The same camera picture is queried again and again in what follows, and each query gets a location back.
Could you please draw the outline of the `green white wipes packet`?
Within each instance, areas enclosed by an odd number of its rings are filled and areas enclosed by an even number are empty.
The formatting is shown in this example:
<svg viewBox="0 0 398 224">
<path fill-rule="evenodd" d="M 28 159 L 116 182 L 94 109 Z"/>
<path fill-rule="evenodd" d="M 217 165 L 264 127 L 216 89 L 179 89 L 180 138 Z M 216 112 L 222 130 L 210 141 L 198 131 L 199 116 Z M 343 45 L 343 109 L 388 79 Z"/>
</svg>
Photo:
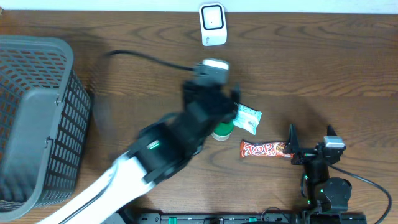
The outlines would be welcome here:
<svg viewBox="0 0 398 224">
<path fill-rule="evenodd" d="M 254 110 L 246 105 L 239 104 L 238 113 L 233 119 L 233 124 L 252 135 L 256 135 L 257 127 L 261 121 L 262 112 Z"/>
</svg>

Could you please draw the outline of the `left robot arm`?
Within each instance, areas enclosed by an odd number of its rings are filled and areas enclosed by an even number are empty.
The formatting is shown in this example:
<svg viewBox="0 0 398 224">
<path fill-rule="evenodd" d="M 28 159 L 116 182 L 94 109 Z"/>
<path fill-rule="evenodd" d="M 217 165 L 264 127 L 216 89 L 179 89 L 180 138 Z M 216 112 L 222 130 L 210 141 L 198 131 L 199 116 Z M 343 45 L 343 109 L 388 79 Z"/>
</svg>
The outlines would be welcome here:
<svg viewBox="0 0 398 224">
<path fill-rule="evenodd" d="M 221 122 L 236 117 L 240 89 L 226 96 L 219 85 L 183 85 L 189 101 L 140 131 L 138 138 L 87 189 L 42 223 L 103 223 L 129 202 L 181 171 Z"/>
</svg>

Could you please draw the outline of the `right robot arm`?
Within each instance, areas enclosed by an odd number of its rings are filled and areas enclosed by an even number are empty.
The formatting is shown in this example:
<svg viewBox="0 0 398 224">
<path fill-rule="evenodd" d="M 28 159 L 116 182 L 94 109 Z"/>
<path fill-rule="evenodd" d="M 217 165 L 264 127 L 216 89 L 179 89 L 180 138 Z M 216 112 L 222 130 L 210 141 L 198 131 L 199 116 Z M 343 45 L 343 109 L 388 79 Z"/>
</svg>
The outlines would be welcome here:
<svg viewBox="0 0 398 224">
<path fill-rule="evenodd" d="M 314 147 L 300 147 L 295 126 L 289 126 L 284 152 L 291 154 L 291 164 L 303 165 L 301 193 L 308 207 L 295 215 L 294 223 L 341 223 L 341 214 L 348 210 L 351 183 L 330 177 L 329 166 L 340 160 L 346 145 L 332 126 L 327 127 L 323 141 Z"/>
</svg>

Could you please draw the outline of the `green lid jar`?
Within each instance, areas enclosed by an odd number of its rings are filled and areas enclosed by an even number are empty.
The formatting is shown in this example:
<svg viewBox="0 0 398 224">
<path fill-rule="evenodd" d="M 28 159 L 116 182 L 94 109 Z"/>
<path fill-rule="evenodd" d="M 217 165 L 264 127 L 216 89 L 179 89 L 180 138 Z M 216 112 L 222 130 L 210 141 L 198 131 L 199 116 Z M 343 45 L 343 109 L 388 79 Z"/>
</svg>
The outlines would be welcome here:
<svg viewBox="0 0 398 224">
<path fill-rule="evenodd" d="M 217 125 L 211 135 L 217 141 L 225 141 L 230 137 L 233 129 L 234 124 L 232 120 L 225 123 L 221 122 L 219 125 Z"/>
</svg>

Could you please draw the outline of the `red chocolate bar wrapper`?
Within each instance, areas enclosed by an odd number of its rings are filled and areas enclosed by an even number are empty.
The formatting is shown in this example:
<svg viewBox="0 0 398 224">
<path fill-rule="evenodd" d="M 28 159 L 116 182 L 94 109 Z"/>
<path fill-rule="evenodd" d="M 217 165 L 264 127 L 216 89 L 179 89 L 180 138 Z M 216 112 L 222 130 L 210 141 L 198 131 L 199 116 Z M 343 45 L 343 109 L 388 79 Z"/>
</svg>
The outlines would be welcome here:
<svg viewBox="0 0 398 224">
<path fill-rule="evenodd" d="M 252 143 L 242 140 L 240 143 L 240 157 L 264 156 L 264 157 L 287 157 L 293 155 L 285 153 L 286 142 L 262 142 Z"/>
</svg>

